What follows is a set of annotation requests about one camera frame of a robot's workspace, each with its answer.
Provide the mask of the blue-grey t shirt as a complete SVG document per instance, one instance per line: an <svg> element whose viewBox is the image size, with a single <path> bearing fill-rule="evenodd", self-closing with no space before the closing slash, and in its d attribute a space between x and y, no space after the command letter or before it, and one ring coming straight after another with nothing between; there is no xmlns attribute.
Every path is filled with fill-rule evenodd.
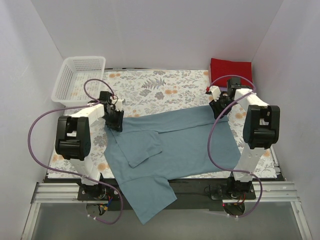
<svg viewBox="0 0 320 240"><path fill-rule="evenodd" d="M122 132L105 129L104 155L142 224L176 200L170 180L234 168L240 151L223 118L203 105L127 117Z"/></svg>

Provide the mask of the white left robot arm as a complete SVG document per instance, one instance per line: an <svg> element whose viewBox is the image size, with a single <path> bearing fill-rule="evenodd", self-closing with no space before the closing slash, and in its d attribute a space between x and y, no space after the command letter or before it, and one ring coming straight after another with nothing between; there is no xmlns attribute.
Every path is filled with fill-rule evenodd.
<svg viewBox="0 0 320 240"><path fill-rule="evenodd" d="M90 157L90 126L103 118L108 128L122 132L125 102L109 91L101 91L98 100L99 103L89 103L77 113L59 117L55 139L55 152L73 165L81 175L81 184L90 186L89 194L95 200L103 199L107 191L103 184L96 182L101 179L101 173Z"/></svg>

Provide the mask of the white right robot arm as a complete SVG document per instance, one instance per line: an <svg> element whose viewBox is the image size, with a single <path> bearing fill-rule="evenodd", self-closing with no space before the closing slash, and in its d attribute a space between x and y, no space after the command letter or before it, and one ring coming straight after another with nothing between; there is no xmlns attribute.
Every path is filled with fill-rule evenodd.
<svg viewBox="0 0 320 240"><path fill-rule="evenodd" d="M225 91L220 90L214 80L206 92L213 99L209 106L213 110L215 123L226 116L235 104L245 111L246 117L242 130L245 143L240 159L234 169L230 169L226 192L232 199L253 191L254 170L264 154L279 139L280 108L269 105L256 95L254 84L239 75L228 75Z"/></svg>

